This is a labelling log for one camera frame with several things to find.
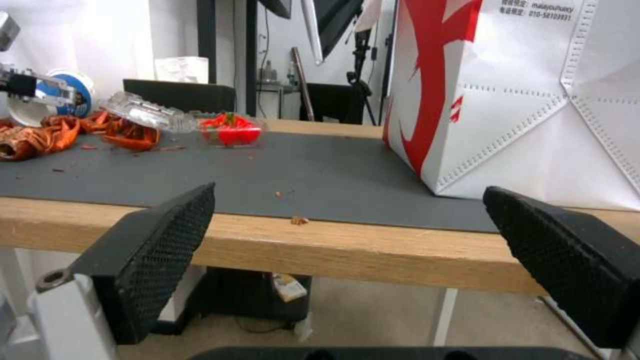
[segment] light stand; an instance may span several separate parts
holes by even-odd
[[[369,46],[370,36],[371,29],[355,33],[356,49],[353,51],[353,55],[355,56],[355,71],[347,72],[347,82],[351,86],[353,86],[355,91],[358,92],[360,98],[364,101],[364,104],[367,106],[369,118],[375,126],[377,125],[376,119],[373,117],[371,104],[369,104],[369,96],[371,96],[373,93],[371,92],[371,88],[369,88],[369,85],[361,79],[362,67],[364,66],[364,61],[367,58],[367,51],[371,48]]]

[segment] black object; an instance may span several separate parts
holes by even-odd
[[[198,312],[249,316],[298,322],[307,317],[311,297],[311,277],[295,275],[307,289],[307,296],[284,302],[271,283],[271,273],[226,268],[208,268],[200,281],[215,296],[202,298]]]
[[[256,0],[246,2],[246,28],[244,32],[246,35],[246,57],[244,58],[246,108],[244,110],[248,115],[255,116],[258,103],[256,91],[258,80],[258,2]]]
[[[366,105],[371,122],[374,125],[380,125],[380,122],[376,123],[376,118],[373,116],[373,111],[371,111],[371,104],[369,104],[369,96],[372,94],[371,89],[369,88],[369,84],[362,80],[362,67],[364,66],[364,61],[367,59],[367,51],[371,48],[369,46],[370,37],[370,29],[355,33],[356,49],[353,51],[353,55],[355,56],[355,71],[347,72],[347,81],[353,86],[362,102]]]
[[[362,124],[364,101],[353,86],[308,83],[307,88],[316,121],[331,117],[341,124]],[[301,103],[300,120],[308,120],[304,102]]]
[[[555,348],[218,348],[191,360],[588,360]]]
[[[198,0],[198,56],[209,59],[209,83],[217,82],[216,76],[216,0]]]
[[[122,83],[126,92],[182,111],[219,113],[236,107],[236,91],[229,86],[137,79],[124,79]]]
[[[70,269],[89,275],[118,344],[144,340],[209,227],[214,185],[124,216]]]
[[[591,341],[623,348],[640,320],[640,246],[596,217],[501,188],[483,200],[514,257]]]
[[[362,11],[363,1],[313,0],[317,32],[324,59],[329,56],[333,48],[338,44],[353,17]]]
[[[25,74],[11,74],[6,85],[0,85],[0,91],[14,96],[34,97],[38,79]]]
[[[279,17],[291,19],[291,0],[259,0],[267,10]]]

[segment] plastic container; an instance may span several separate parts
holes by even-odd
[[[176,108],[165,108],[128,92],[117,92],[100,107],[138,125],[158,130],[190,133],[200,129],[194,116]]]
[[[93,80],[82,72],[68,69],[54,69],[47,73],[47,76],[62,79],[67,85],[76,89],[77,104],[75,106],[60,106],[56,108],[58,115],[73,115],[79,118],[85,118],[91,112],[95,102],[95,87]],[[58,95],[57,88],[50,88],[45,83],[40,82],[36,87],[47,95]]]
[[[195,113],[204,139],[218,147],[253,147],[266,132],[266,124],[235,113],[222,113],[215,117]]]

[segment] table leg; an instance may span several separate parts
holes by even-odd
[[[282,89],[278,89],[278,119],[282,119]]]
[[[4,289],[5,297],[10,299],[15,313],[23,315],[26,311],[29,292],[18,262],[18,255],[13,248],[0,247],[0,277],[2,277],[0,281],[3,280],[6,286]]]
[[[453,309],[456,305],[458,289],[440,288],[436,308],[433,311],[433,322],[431,322],[431,332],[427,346],[441,347],[447,341],[449,324],[453,316]]]

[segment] clear plastic lid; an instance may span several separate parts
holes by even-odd
[[[114,115],[138,125],[172,133],[198,131],[198,121],[192,115],[176,108],[165,108],[129,92],[117,92],[102,104]]]

